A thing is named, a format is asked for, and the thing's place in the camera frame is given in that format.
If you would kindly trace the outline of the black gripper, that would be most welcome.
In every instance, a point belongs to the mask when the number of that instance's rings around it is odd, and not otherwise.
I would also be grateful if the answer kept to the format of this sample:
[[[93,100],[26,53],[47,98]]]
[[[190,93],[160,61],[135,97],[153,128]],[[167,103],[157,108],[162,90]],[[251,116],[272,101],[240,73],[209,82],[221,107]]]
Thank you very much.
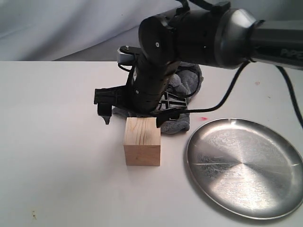
[[[156,127],[160,128],[167,121],[176,121],[180,112],[187,107],[187,100],[169,92],[163,92],[158,101],[146,100],[135,101],[139,95],[132,85],[136,78],[135,69],[128,73],[126,84],[123,86],[95,89],[94,104],[97,106],[97,113],[101,116],[106,125],[109,125],[113,107],[132,112],[139,116],[150,116],[156,118]]]

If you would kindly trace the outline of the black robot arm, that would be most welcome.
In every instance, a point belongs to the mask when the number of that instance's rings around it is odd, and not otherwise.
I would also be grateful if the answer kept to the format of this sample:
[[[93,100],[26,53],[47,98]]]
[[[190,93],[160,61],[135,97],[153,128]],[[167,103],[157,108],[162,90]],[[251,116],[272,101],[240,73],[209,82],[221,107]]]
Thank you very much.
[[[236,69],[231,84],[215,111],[225,103],[240,73],[251,62],[278,68],[289,90],[299,122],[303,117],[286,68],[303,68],[303,23],[256,20],[244,9],[233,9],[229,1],[215,5],[196,0],[140,23],[139,47],[122,46],[119,68],[128,72],[126,84],[96,89],[97,113],[109,123],[113,107],[140,116],[154,117],[156,126],[188,114],[187,96],[166,91],[169,79],[180,69],[180,62]]]

